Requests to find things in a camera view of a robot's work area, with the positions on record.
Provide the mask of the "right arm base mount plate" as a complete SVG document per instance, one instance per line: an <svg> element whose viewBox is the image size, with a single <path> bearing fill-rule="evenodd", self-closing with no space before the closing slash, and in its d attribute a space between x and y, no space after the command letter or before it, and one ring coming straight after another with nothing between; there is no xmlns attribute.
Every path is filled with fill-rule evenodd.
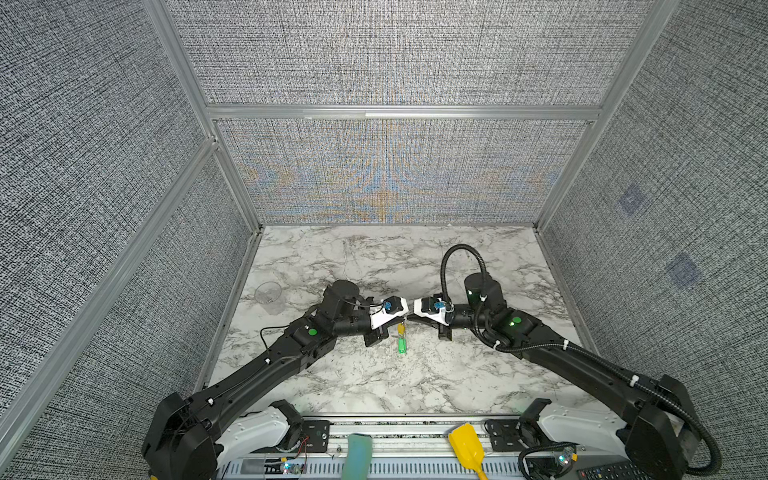
<svg viewBox="0 0 768 480"><path fill-rule="evenodd" d="M488 419L484 429L494 452L521 452L541 444L535 422L530 419Z"/></svg>

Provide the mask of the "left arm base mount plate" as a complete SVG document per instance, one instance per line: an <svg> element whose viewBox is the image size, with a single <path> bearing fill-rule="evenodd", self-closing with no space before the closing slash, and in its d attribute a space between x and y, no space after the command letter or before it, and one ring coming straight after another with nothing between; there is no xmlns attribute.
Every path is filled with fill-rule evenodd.
<svg viewBox="0 0 768 480"><path fill-rule="evenodd" d="M291 426L277 446L260 449L260 453L284 453L295 455L299 448L308 453L326 453L330 440L331 422L304 420L300 426Z"/></svg>

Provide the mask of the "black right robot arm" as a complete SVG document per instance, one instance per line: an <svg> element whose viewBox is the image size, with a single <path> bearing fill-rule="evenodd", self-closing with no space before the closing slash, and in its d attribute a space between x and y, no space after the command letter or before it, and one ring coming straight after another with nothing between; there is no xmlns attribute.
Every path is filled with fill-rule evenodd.
<svg viewBox="0 0 768 480"><path fill-rule="evenodd" d="M415 300L412 319L435 323L441 338L470 330L486 346L539 365L587 392L610 411L557 411L536 399L518 419L525 445L518 463L535 452L594 447L628 459L654 479L709 476L720 471L722 452L698 418L687 388L677 379L633 372L581 347L542 320L510 307L500 284L478 272L464 281L467 301L454 304L441 293Z"/></svg>

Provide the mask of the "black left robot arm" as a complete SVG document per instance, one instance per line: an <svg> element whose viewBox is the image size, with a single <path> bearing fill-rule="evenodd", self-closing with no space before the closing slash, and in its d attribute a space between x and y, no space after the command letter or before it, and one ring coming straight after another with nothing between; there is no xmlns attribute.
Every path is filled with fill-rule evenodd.
<svg viewBox="0 0 768 480"><path fill-rule="evenodd" d="M408 313L401 297L375 301L350 281L334 282L244 367L188 398L173 393L160 402L142 446L151 478L212 479L252 451L291 448L303 420L290 403L276 401L255 415L247 409L332 351L338 338L360 335L372 346Z"/></svg>

